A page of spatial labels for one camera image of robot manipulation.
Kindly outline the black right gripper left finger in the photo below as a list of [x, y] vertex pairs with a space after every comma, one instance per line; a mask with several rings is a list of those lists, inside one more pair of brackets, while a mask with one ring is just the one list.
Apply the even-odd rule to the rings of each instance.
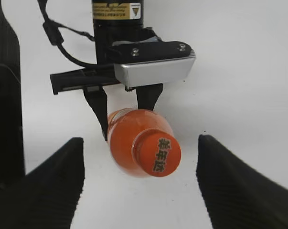
[[0, 229], [70, 228], [84, 180], [84, 141], [74, 137], [0, 191]]

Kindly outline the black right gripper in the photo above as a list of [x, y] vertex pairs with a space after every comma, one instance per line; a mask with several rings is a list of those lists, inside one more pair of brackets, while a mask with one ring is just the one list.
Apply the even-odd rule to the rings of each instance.
[[24, 175], [20, 45], [0, 1], [0, 190]]

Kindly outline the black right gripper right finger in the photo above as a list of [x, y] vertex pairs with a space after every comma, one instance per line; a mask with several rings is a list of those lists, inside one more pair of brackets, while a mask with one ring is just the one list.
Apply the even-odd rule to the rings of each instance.
[[288, 229], [288, 189], [211, 135], [198, 137], [196, 177], [214, 229]]

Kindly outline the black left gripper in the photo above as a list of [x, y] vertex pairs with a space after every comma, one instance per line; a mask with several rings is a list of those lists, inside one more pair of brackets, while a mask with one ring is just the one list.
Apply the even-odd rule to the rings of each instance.
[[[117, 27], [113, 32], [108, 34], [100, 32], [95, 37], [92, 37], [86, 32], [78, 31], [78, 33], [96, 43], [96, 54], [100, 57], [105, 57], [106, 50], [114, 45], [155, 42], [159, 40], [151, 27]], [[70, 72], [51, 74], [50, 80], [53, 94], [56, 95], [63, 91], [78, 90], [88, 86], [83, 90], [85, 100], [96, 115], [102, 129], [104, 140], [107, 141], [107, 94], [103, 86], [119, 84], [119, 81], [115, 77], [113, 63], [109, 60], [106, 60], [103, 64], [84, 63], [71, 56], [62, 44], [58, 44], [57, 47], [67, 59], [83, 68]], [[138, 109], [153, 111], [162, 91], [162, 83], [137, 87]]]

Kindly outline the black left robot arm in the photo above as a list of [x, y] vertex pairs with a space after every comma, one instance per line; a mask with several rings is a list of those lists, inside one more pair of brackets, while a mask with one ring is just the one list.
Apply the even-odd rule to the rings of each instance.
[[66, 26], [50, 19], [46, 13], [46, 3], [39, 3], [45, 20], [43, 28], [51, 44], [56, 46], [65, 58], [81, 67], [75, 71], [51, 74], [53, 94], [83, 90], [87, 103], [100, 123], [105, 140], [108, 139], [108, 112], [104, 86], [119, 83], [113, 61], [108, 57], [107, 52], [115, 44], [159, 41], [151, 27], [143, 26], [143, 3], [142, 0], [92, 1], [94, 35], [75, 29], [72, 31], [95, 43], [96, 64], [80, 61], [67, 52], [63, 47], [64, 39], [59, 31]]

